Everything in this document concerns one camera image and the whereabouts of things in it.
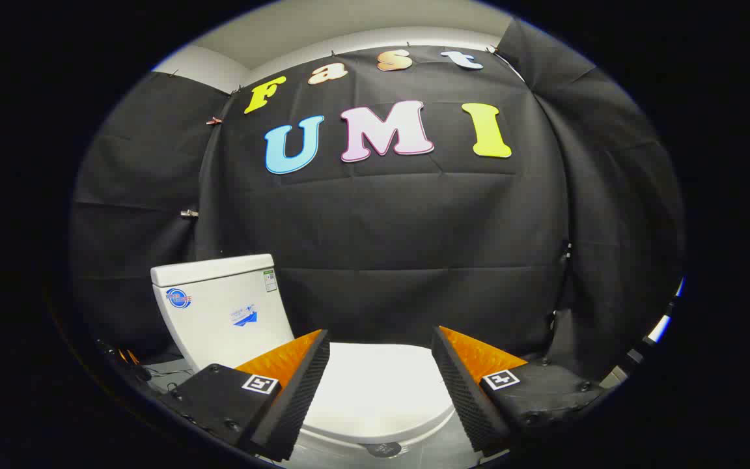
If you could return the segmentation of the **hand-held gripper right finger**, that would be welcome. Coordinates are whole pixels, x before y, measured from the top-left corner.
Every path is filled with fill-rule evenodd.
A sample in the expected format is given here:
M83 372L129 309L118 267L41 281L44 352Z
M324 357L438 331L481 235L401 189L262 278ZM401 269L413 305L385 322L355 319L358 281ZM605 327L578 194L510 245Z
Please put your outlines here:
M474 451L524 452L568 436L611 391L548 359L529 362L436 326L432 356Z

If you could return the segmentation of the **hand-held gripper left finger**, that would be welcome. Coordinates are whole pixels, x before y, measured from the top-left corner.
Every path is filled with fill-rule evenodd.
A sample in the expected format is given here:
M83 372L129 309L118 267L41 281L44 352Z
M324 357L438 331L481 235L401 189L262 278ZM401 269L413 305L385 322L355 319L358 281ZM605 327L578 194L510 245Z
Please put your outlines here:
M158 403L228 448L285 461L329 359L329 333L315 330L236 367L208 365Z

